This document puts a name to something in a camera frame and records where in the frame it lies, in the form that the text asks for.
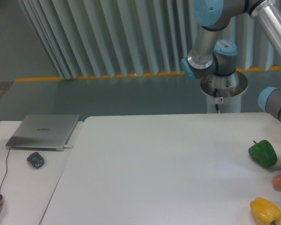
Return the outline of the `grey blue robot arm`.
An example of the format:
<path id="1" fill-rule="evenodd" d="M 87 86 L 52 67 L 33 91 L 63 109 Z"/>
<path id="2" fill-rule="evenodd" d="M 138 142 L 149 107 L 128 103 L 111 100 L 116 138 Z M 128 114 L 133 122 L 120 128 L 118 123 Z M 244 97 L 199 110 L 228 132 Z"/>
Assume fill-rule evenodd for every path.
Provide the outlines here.
<path id="1" fill-rule="evenodd" d="M 197 0 L 194 14 L 200 28 L 192 50 L 181 60 L 182 69 L 190 80 L 200 80 L 208 113 L 239 113 L 248 80 L 236 69 L 236 44 L 219 39 L 220 32 L 234 16 L 248 14 L 281 58 L 281 11 L 274 0 Z"/>

